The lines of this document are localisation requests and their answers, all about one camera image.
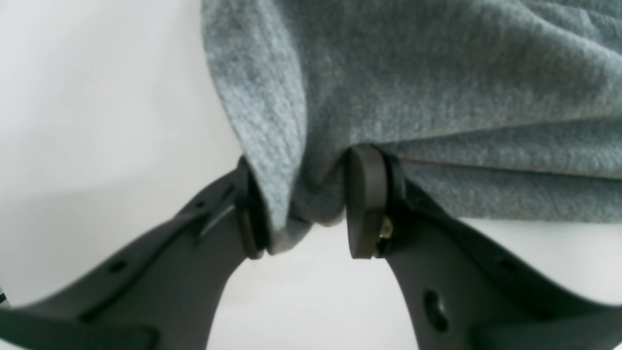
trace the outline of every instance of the white surface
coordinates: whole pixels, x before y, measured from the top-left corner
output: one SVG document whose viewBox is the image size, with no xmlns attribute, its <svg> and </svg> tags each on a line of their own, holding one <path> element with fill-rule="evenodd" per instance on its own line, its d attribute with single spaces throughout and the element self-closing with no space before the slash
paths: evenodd
<svg viewBox="0 0 622 350">
<path fill-rule="evenodd" d="M 0 2 L 0 283 L 14 306 L 170 217 L 239 154 L 205 67 L 197 0 Z M 475 223 L 561 284 L 622 303 L 619 225 Z M 208 347 L 415 341 L 388 266 L 352 261 L 340 225 L 245 262 Z"/>
</svg>

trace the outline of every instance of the gray sweatshirt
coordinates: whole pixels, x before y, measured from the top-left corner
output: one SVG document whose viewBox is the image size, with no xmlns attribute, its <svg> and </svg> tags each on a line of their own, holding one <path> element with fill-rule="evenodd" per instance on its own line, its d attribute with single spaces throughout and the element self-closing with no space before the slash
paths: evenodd
<svg viewBox="0 0 622 350">
<path fill-rule="evenodd" d="M 343 217 L 373 143 L 457 217 L 622 221 L 619 0 L 203 0 L 271 243 Z"/>
</svg>

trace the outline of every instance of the black plastic arm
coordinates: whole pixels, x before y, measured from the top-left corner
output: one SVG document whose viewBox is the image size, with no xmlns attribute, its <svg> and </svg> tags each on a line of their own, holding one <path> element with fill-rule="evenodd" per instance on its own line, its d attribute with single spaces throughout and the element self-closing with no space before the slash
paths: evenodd
<svg viewBox="0 0 622 350">
<path fill-rule="evenodd" d="M 622 343 L 621 308 L 564 290 L 450 217 L 390 155 L 361 146 L 348 163 L 352 255 L 387 260 L 420 350 L 612 350 Z"/>
<path fill-rule="evenodd" d="M 258 200 L 241 161 L 72 286 L 0 311 L 0 337 L 35 350 L 204 350 L 229 276 L 264 248 Z"/>
</svg>

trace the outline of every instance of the clamp jaw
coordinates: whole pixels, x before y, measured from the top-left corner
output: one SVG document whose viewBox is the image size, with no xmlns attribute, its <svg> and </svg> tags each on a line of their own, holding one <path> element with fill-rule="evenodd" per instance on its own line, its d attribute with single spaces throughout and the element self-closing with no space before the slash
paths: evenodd
<svg viewBox="0 0 622 350">
<path fill-rule="evenodd" d="M 622 309 L 575 296 L 451 218 L 399 163 L 348 155 L 353 258 L 385 258 L 421 350 L 612 350 Z M 242 159 L 156 227 L 60 293 L 0 310 L 0 338 L 35 350 L 203 350 L 227 279 L 268 243 Z"/>
</svg>

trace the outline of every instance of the metal pin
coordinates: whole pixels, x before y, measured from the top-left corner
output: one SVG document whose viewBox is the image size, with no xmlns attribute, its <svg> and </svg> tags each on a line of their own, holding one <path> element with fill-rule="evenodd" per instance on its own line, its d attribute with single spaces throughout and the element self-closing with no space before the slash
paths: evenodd
<svg viewBox="0 0 622 350">
<path fill-rule="evenodd" d="M 380 238 L 381 239 L 390 239 L 393 235 L 393 223 L 391 222 L 391 218 L 385 216 L 383 219 L 383 226 L 380 228 Z"/>
</svg>

